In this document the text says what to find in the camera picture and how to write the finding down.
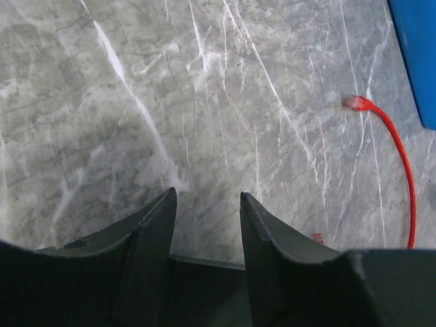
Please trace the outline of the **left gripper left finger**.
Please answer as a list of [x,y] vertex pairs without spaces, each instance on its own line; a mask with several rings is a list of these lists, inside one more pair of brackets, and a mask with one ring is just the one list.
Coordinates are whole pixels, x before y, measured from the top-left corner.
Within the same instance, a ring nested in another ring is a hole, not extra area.
[[177,194],[65,246],[1,243],[2,326],[158,326]]

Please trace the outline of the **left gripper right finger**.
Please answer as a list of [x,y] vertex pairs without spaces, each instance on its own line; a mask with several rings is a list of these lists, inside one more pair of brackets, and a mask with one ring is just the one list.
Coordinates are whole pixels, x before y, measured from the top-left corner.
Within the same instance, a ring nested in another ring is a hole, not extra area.
[[321,245],[240,195],[254,326],[434,326],[435,252]]

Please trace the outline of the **black network switch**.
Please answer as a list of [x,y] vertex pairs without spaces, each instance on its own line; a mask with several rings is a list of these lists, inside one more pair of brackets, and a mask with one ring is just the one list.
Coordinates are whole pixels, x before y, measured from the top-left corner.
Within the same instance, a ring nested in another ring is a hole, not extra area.
[[170,256],[162,326],[251,326],[245,266]]

